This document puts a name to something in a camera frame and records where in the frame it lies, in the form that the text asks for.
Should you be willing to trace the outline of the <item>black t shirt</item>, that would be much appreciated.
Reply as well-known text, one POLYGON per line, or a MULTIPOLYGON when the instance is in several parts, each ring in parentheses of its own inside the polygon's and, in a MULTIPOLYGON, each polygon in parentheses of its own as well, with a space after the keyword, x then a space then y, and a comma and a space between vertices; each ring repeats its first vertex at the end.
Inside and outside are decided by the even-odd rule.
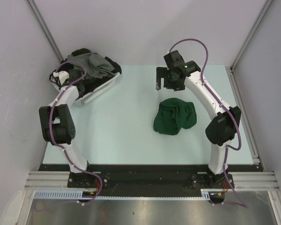
MULTIPOLYGON (((85 53, 89 53, 89 52, 95 53, 95 52, 91 52, 87 48, 82 48, 82 49, 75 50, 70 55, 77 56, 77 55, 81 55, 81 54, 85 54, 85 53)), ((114 74, 122 73, 122 68, 118 63, 116 63, 115 61, 113 61, 112 59, 110 59, 108 57, 104 57, 104 58, 113 65, 114 70, 112 72, 114 74)), ((76 79, 82 77, 84 74, 85 75, 87 74, 86 70, 84 70, 84 73, 82 73, 82 71, 74 69, 74 62, 68 61, 67 58, 65 60, 61 61, 61 64, 62 64, 62 66, 57 71, 58 72, 67 71, 69 73, 69 78, 65 81, 65 83, 62 86, 59 86, 57 84, 57 79, 53 77, 53 73, 51 73, 49 75, 49 81, 52 82, 53 84, 57 85, 59 89, 63 86, 70 84, 71 82, 75 81, 76 79)), ((97 88, 98 86, 100 86, 101 84, 105 83, 106 81, 108 81, 110 79, 111 79, 111 77, 103 77, 102 79, 100 79, 100 78, 87 79, 85 76, 82 80, 78 81, 75 84, 75 86, 78 87, 80 97, 83 97, 84 95, 86 95, 89 92, 92 92, 95 88, 97 88)))

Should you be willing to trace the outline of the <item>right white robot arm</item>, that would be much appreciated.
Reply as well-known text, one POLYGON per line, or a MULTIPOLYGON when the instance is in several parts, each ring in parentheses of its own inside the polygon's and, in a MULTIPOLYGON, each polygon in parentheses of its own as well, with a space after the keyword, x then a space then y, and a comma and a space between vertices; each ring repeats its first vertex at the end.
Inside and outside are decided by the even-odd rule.
POLYGON ((223 172, 227 170, 225 148, 239 133, 241 110, 231 107, 217 92, 209 86, 203 69, 196 62, 185 62, 179 51, 175 50, 164 56, 165 67, 156 69, 156 89, 161 87, 180 91, 189 89, 201 102, 211 121, 205 129, 211 142, 211 157, 208 163, 210 174, 207 184, 218 188, 224 181, 223 172))

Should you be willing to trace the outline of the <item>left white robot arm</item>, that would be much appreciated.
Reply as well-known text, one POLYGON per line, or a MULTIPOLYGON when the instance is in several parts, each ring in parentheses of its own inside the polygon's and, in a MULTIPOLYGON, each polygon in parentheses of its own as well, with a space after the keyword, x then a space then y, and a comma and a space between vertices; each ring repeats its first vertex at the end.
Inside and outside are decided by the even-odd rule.
POLYGON ((88 162, 75 144, 76 128, 70 113, 70 107, 84 92, 82 80, 85 75, 80 70, 71 71, 55 99, 39 108, 39 118, 44 140, 61 151, 70 172, 80 173, 78 182, 87 188, 93 184, 94 175, 86 171, 88 162))

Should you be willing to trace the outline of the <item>green t shirt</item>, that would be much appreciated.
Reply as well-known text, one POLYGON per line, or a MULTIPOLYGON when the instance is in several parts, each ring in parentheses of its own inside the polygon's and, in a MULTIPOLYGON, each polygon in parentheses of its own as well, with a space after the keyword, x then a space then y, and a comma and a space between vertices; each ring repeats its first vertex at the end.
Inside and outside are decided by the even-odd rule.
POLYGON ((177 135, 181 129, 191 129, 197 124, 193 102, 168 98, 159 103, 153 130, 163 135, 177 135))

